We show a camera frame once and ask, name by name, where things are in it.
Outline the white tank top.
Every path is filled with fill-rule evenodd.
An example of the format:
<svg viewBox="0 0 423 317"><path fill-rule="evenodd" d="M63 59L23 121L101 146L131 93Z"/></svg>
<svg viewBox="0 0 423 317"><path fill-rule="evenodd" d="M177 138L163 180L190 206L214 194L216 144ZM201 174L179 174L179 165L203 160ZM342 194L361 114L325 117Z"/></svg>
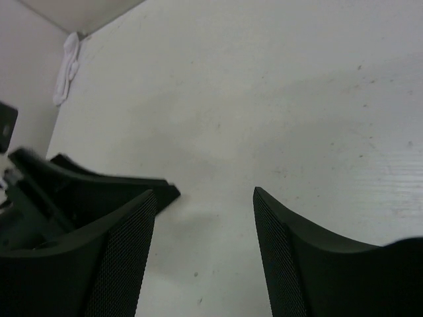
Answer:
<svg viewBox="0 0 423 317"><path fill-rule="evenodd" d="M53 93L53 103L55 106L60 106L67 99L70 82L75 77L79 68L77 59L79 48L79 35L77 32L73 32L67 37L63 44L63 59Z"/></svg>

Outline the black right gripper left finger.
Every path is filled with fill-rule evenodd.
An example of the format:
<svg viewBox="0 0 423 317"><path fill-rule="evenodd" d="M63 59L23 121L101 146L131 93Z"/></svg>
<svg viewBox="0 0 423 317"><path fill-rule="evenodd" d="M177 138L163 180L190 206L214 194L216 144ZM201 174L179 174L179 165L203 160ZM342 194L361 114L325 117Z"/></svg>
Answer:
<svg viewBox="0 0 423 317"><path fill-rule="evenodd" d="M155 223L151 190L46 246L1 253L2 316L135 316Z"/></svg>

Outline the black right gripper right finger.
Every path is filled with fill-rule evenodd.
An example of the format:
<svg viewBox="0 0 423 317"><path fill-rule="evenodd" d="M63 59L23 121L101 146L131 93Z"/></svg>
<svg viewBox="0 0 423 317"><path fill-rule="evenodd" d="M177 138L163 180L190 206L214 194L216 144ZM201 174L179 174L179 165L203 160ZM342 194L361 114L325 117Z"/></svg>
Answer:
<svg viewBox="0 0 423 317"><path fill-rule="evenodd" d="M422 239L374 246L329 231L253 193L273 316L421 316Z"/></svg>

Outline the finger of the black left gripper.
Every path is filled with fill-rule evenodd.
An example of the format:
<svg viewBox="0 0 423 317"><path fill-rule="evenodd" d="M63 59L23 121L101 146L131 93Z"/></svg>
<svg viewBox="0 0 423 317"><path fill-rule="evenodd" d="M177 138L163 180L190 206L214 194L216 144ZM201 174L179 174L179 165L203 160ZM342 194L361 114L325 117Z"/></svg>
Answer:
<svg viewBox="0 0 423 317"><path fill-rule="evenodd" d="M181 196L181 192L179 191L179 189L174 184L168 183L165 179L134 178L129 176L97 174L96 172L83 168L76 162L72 161L67 155L61 153L52 157L50 159L50 162L68 171L76 172L84 176L94 176L95 178L105 178L108 180L121 180L125 183L137 184L140 186L151 188L157 197L158 211L164 210L172 202L174 202Z"/></svg>

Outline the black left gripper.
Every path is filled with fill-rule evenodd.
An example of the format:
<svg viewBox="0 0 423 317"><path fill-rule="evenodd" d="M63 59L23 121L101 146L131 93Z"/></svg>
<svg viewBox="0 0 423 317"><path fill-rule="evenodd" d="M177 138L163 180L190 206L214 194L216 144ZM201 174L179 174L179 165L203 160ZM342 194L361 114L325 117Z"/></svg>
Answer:
<svg viewBox="0 0 423 317"><path fill-rule="evenodd" d="M19 171L3 175L1 250L34 249L83 227L151 190L121 180L84 176L30 149L8 155Z"/></svg>

